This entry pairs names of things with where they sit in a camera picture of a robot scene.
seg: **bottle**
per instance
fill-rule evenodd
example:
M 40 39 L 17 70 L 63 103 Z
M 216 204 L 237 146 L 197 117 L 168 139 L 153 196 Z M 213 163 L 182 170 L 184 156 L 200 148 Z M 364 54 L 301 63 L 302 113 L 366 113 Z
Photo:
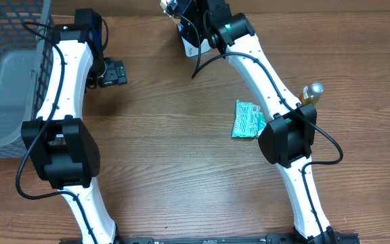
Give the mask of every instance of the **bottle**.
M 320 82 L 315 82 L 314 84 L 307 85 L 303 88 L 299 99 L 303 106 L 309 103 L 312 103 L 315 106 L 318 100 L 320 100 L 323 91 L 323 85 Z

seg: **wood grain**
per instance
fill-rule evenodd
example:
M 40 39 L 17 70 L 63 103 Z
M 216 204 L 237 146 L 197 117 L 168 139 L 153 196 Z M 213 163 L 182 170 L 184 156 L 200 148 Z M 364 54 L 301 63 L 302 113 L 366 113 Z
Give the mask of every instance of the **wood grain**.
M 390 242 L 390 12 L 248 18 L 291 91 L 314 81 L 326 87 L 318 125 L 338 140 L 345 159 L 314 171 L 333 228 L 358 232 L 362 243 Z M 290 232 L 293 212 L 277 169 L 256 141 L 230 139 L 236 99 L 255 101 L 238 73 L 218 60 L 191 80 L 196 60 L 183 56 L 165 16 L 107 21 L 106 54 L 123 59 L 129 84 L 88 91 L 84 120 L 101 150 L 103 198 L 122 234 Z M 313 151 L 316 159 L 337 156 L 319 135 Z M 80 237 L 62 198 L 17 195 L 18 164 L 0 159 L 0 243 Z M 30 163 L 22 187 L 32 195 L 52 191 Z
M 236 14 L 293 12 L 390 11 L 386 0 L 227 0 Z M 53 0 L 52 14 L 73 16 L 75 9 L 91 7 L 103 16 L 161 16 L 159 0 Z

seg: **perforated bin side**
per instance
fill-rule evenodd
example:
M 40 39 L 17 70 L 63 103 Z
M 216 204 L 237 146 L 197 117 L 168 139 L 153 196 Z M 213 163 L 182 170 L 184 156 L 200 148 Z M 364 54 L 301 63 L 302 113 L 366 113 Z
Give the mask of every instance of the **perforated bin side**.
M 40 109 L 47 91 L 52 68 L 52 46 L 24 30 L 23 21 L 41 22 L 53 25 L 50 16 L 50 0 L 0 0 L 0 62 L 1 57 L 13 50 L 35 50 L 34 67 L 30 71 L 26 107 L 23 119 L 15 123 L 12 131 L 0 137 L 0 157 L 21 157 L 25 147 L 20 137 L 23 121 L 31 120 Z M 50 37 L 44 28 L 40 33 Z

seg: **table surface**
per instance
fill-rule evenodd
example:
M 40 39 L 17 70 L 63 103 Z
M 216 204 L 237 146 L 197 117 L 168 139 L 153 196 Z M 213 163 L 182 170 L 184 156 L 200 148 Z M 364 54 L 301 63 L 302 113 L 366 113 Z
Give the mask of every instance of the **table surface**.
M 321 81 L 318 125 L 345 151 L 315 166 L 325 214 L 362 243 L 390 243 L 390 12 L 248 15 L 264 52 L 296 95 Z M 59 18 L 58 22 L 70 21 Z M 232 140 L 237 99 L 255 102 L 225 60 L 194 80 L 166 16 L 107 18 L 107 56 L 129 84 L 88 91 L 84 120 L 98 143 L 99 185 L 125 237 L 235 237 L 291 232 L 293 211 L 278 170 L 255 140 Z M 213 57 L 217 51 L 203 56 Z M 313 157 L 337 157 L 316 134 Z M 62 197 L 29 201 L 14 187 L 19 159 L 0 159 L 0 243 L 80 237 Z M 51 192 L 29 163 L 23 189 Z

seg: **white arm segment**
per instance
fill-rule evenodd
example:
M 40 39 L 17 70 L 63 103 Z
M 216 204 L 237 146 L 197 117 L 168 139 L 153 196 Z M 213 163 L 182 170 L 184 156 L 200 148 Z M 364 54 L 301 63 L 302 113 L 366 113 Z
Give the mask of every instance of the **white arm segment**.
M 73 118 L 82 119 L 82 103 L 85 94 L 85 83 L 87 81 L 88 71 L 93 65 L 93 54 L 85 43 L 79 43 L 77 40 L 61 41 L 57 46 L 64 54 L 66 70 L 64 72 L 64 82 L 62 86 L 60 107 L 55 112 L 52 120 L 64 119 L 66 115 L 72 115 Z M 46 98 L 37 113 L 37 118 L 43 117 L 46 120 L 51 112 L 52 104 L 55 100 L 58 85 L 60 84 L 61 59 L 55 48 L 53 52 L 53 66 L 49 87 Z
M 66 115 L 73 118 L 82 119 L 82 104 L 85 94 L 85 84 L 88 71 L 93 65 L 93 55 L 87 43 L 74 41 L 61 41 L 57 44 L 64 55 L 66 70 L 64 82 L 58 101 L 59 109 L 56 110 L 52 120 L 62 120 Z M 61 75 L 61 59 L 57 50 L 53 48 L 53 67 L 49 87 L 45 101 L 37 113 L 37 118 L 43 117 L 46 120 L 51 112 L 52 104 L 55 100 Z M 89 188 L 82 186 L 67 186 L 63 190 L 73 192 L 78 195 L 79 200 L 85 210 L 90 227 L 99 244 L 113 243 L 116 232 L 116 225 L 106 211 L 102 195 L 98 186 L 97 178 L 91 179 Z M 72 209 L 73 215 L 78 222 L 82 232 L 83 244 L 94 244 L 91 235 L 88 234 L 87 227 L 82 217 L 81 211 L 73 198 L 63 195 L 68 205 Z
M 98 243 L 113 243 L 116 226 L 114 220 L 111 219 L 106 211 L 102 195 L 100 194 L 98 179 L 96 177 L 92 178 L 89 188 L 83 188 L 82 186 L 66 186 L 63 190 L 67 190 L 78 195 L 78 198 L 85 210 L 85 214 L 87 215 L 88 223 L 93 230 Z M 88 234 L 87 227 L 76 201 L 73 201 L 73 198 L 69 195 L 63 195 L 63 197 L 72 209 L 74 217 L 81 229 L 82 244 L 94 244 L 91 235 Z
M 274 68 L 271 66 L 261 49 L 258 37 L 256 35 L 245 35 L 234 42 L 235 44 L 233 46 L 227 47 L 227 53 L 240 52 L 260 59 L 263 65 L 268 69 L 276 86 L 280 90 L 282 96 L 286 99 L 287 103 L 292 108 L 296 108 L 296 104 L 300 102 L 299 99 L 285 87 L 279 76 L 276 74 Z M 273 88 L 272 83 L 257 63 L 254 63 L 248 58 L 243 58 L 242 56 L 228 56 L 227 59 L 228 62 L 240 73 L 240 75 L 242 75 L 244 81 L 249 86 L 249 89 L 256 97 L 258 103 L 260 103 L 262 109 L 264 110 L 266 121 L 271 121 L 276 113 L 285 115 L 289 112 L 283 104 L 280 104 L 280 99 Z M 295 227 L 304 237 L 316 237 L 320 234 L 320 229 L 318 228 L 316 219 L 311 211 L 311 205 L 309 204 L 305 186 L 303 184 L 302 174 L 299 171 L 302 169 L 304 164 L 310 161 L 311 157 L 308 159 L 303 157 L 292 162 L 289 169 L 276 164 L 276 167 L 279 169 L 282 178 L 284 179 L 288 197 L 291 201 L 292 211 L 295 217 Z M 305 171 L 307 172 L 305 178 L 309 187 L 311 199 L 317 211 L 320 224 L 322 225 L 323 230 L 326 230 L 326 227 L 329 226 L 329 221 L 324 215 L 322 206 L 320 205 L 316 185 L 312 176 L 311 166 L 307 167 Z

